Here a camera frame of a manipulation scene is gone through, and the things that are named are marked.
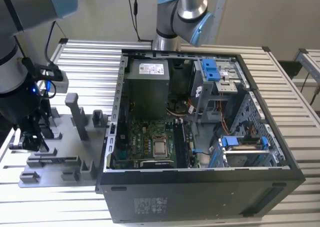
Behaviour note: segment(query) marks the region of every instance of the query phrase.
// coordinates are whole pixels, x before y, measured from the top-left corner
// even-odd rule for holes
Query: white wall
[[[216,0],[208,0],[208,9],[215,9]],[[156,33],[157,0],[138,0],[138,31],[142,39],[152,40]],[[78,0],[78,11],[59,20],[69,39],[137,41],[132,25],[128,0]],[[33,61],[44,63],[44,46],[50,23],[20,34],[22,46]],[[56,27],[49,46],[49,55],[57,47],[63,35]]]
[[[319,0],[227,0],[218,45],[268,46],[278,60],[320,49]]]

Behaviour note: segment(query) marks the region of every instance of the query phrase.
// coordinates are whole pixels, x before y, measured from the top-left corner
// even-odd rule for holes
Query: blue plastic clip
[[[261,142],[262,142],[262,149],[266,151],[269,147],[268,139],[265,136],[262,136]]]
[[[202,69],[207,81],[220,81],[220,72],[214,59],[204,58],[202,60]]]

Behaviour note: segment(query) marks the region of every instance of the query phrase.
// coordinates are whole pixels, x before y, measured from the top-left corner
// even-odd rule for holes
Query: expansion slot
[[[190,156],[183,123],[173,124],[173,137],[176,166],[177,168],[188,168],[190,166]]]

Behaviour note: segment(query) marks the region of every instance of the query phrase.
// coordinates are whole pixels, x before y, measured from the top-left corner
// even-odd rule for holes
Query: motherboard
[[[116,169],[171,169],[179,168],[181,161],[187,162],[187,168],[195,165],[189,122],[131,120],[128,139],[128,148],[120,151]]]

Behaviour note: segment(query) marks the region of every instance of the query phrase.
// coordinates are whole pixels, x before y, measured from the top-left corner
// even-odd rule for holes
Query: black cable
[[[25,57],[26,57],[25,52],[24,52],[24,50],[22,49],[21,44],[20,44],[17,36],[14,36],[14,39],[15,39],[15,42],[16,42],[16,44],[18,45],[18,47],[19,47],[19,49],[20,49],[20,51],[21,51],[22,56],[25,58]]]
[[[305,77],[305,80],[304,80],[303,85],[302,85],[301,90],[300,90],[301,93],[302,93],[302,90],[303,90],[304,87],[305,87],[305,84],[306,84],[306,82],[307,82],[308,77],[309,77],[309,73],[308,73],[308,74],[306,75],[306,77]]]
[[[49,35],[48,35],[48,39],[46,41],[46,44],[45,44],[45,48],[44,48],[44,57],[45,57],[45,60],[54,65],[54,63],[51,61],[51,59],[49,59],[48,57],[48,46],[49,46],[49,42],[50,42],[50,39],[51,39],[51,35],[52,35],[52,31],[54,30],[54,27],[55,27],[55,24],[56,24],[56,21],[53,21],[52,24],[51,24],[51,27],[50,27],[50,31],[49,31]]]
[[[131,14],[131,19],[132,19],[132,25],[133,25],[133,28],[134,28],[134,31],[136,33],[136,36],[138,38],[138,41],[140,41],[140,36],[138,34],[138,31],[137,31],[137,28],[135,26],[135,22],[134,22],[134,16],[132,14],[132,6],[131,6],[131,0],[128,0],[129,1],[129,7],[130,7],[130,14]]]
[[[205,152],[195,152],[196,154],[204,154],[206,156],[210,156],[211,154],[210,153],[205,153]]]
[[[58,24],[58,22],[55,23],[56,26],[58,26],[58,28],[60,29],[61,33],[63,34],[63,36],[67,39],[67,36],[65,34],[65,32],[62,30],[62,28],[60,27],[60,25]]]
[[[310,105],[312,106],[312,104],[314,103],[315,99],[316,99],[317,94],[315,93],[311,99]]]
[[[130,14],[131,14],[131,19],[132,19],[132,25],[134,28],[134,31],[136,33],[136,36],[138,38],[139,42],[150,42],[151,44],[153,43],[153,40],[150,39],[141,39],[139,32],[138,32],[138,24],[137,24],[137,15],[138,15],[138,1],[134,0],[133,3],[133,12],[132,12],[132,6],[131,6],[131,0],[129,1],[129,6],[130,6]]]
[[[51,80],[46,80],[46,81],[50,82],[50,84],[54,87],[54,93],[53,93],[53,95],[48,96],[48,97],[44,97],[44,96],[41,96],[41,97],[42,97],[43,100],[50,100],[50,99],[52,99],[52,98],[54,98],[56,96],[57,87]]]

